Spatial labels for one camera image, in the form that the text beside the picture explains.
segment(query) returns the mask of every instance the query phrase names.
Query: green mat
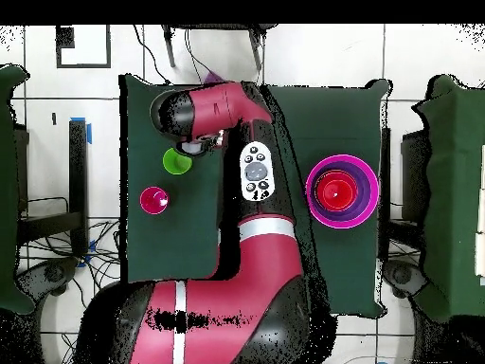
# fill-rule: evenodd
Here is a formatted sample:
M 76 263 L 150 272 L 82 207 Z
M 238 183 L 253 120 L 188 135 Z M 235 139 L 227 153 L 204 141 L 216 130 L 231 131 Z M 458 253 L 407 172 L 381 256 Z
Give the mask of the green mat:
M 269 88 L 284 115 L 303 185 L 311 169 L 330 155 L 360 157 L 379 174 L 381 99 L 389 85 L 379 80 L 366 88 Z M 307 207 L 294 161 L 288 153 L 283 154 L 288 155 L 283 164 L 299 240 L 304 230 L 299 222 L 305 222 Z M 383 309 L 374 301 L 377 211 L 351 229 L 325 227 L 312 217 L 312 230 L 332 313 L 380 316 Z
M 195 158 L 192 168 L 173 175 L 163 167 L 174 143 L 153 127 L 153 99 L 173 87 L 146 85 L 127 75 L 128 90 L 128 281 L 200 279 L 216 267 L 217 191 L 220 153 Z M 150 215 L 139 204 L 150 186 L 165 190 L 167 209 Z
M 28 78 L 17 65 L 0 66 L 0 308 L 17 314 L 34 310 L 32 300 L 15 284 L 18 265 L 17 220 L 19 219 L 19 188 L 17 182 L 17 151 L 13 133 L 10 100 L 13 89 Z
M 431 190 L 424 220 L 423 270 L 431 281 L 415 298 L 435 321 L 485 316 L 485 286 L 475 275 L 475 246 L 485 143 L 485 91 L 467 89 L 449 76 L 430 82 L 423 114 L 431 149 L 426 175 Z
M 216 264 L 220 154 L 194 159 L 192 169 L 181 176 L 164 172 L 162 155 L 173 144 L 152 127 L 149 109 L 153 98 L 171 87 L 147 85 L 131 76 L 126 76 L 126 85 L 128 280 L 204 278 Z M 335 154 L 358 156 L 378 174 L 381 99 L 388 91 L 387 81 L 372 82 L 367 89 L 268 89 L 284 114 L 303 180 L 317 162 Z M 278 127 L 277 138 L 280 148 L 284 148 Z M 307 213 L 303 189 L 293 159 L 286 157 L 283 163 L 298 237 L 304 230 L 298 221 L 303 222 Z M 148 215 L 139 206 L 139 195 L 149 186 L 159 186 L 173 197 L 169 208 L 160 215 Z M 381 315 L 382 308 L 374 301 L 376 212 L 353 229 L 330 229 L 315 220 L 312 229 L 332 312 L 369 318 Z

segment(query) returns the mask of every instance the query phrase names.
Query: red cup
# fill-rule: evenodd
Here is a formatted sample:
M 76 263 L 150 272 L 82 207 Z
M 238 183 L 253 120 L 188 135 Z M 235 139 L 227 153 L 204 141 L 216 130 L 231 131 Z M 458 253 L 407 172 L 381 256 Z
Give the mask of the red cup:
M 357 183 L 346 172 L 329 171 L 316 184 L 316 199 L 326 210 L 348 208 L 357 198 Z
M 140 195 L 140 206 L 150 215 L 162 213 L 168 204 L 169 195 L 158 187 L 148 187 Z

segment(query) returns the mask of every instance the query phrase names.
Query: green cup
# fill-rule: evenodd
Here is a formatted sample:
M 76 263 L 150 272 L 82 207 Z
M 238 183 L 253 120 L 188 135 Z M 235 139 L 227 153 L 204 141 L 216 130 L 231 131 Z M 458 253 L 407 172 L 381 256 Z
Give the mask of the green cup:
M 171 174 L 184 174 L 192 167 L 192 159 L 170 148 L 163 155 L 163 166 Z

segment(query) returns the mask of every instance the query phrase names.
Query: pink cup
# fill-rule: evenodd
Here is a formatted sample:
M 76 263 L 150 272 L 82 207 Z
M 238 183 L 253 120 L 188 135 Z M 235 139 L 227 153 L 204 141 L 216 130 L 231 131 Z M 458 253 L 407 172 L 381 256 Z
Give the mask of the pink cup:
M 150 215 L 162 213 L 168 204 L 169 195 L 158 187 L 148 187 L 140 195 L 140 206 Z

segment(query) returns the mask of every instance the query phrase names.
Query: purple bowl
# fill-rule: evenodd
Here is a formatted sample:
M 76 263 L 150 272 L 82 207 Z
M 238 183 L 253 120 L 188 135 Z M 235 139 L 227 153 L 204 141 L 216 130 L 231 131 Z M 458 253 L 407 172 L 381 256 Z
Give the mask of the purple bowl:
M 324 209 L 314 195 L 315 185 L 328 170 L 349 173 L 357 184 L 357 198 L 347 209 Z M 330 228 L 354 228 L 365 222 L 374 212 L 379 200 L 379 182 L 373 170 L 362 159 L 352 155 L 329 156 L 316 164 L 306 182 L 306 196 L 310 212 L 321 224 Z

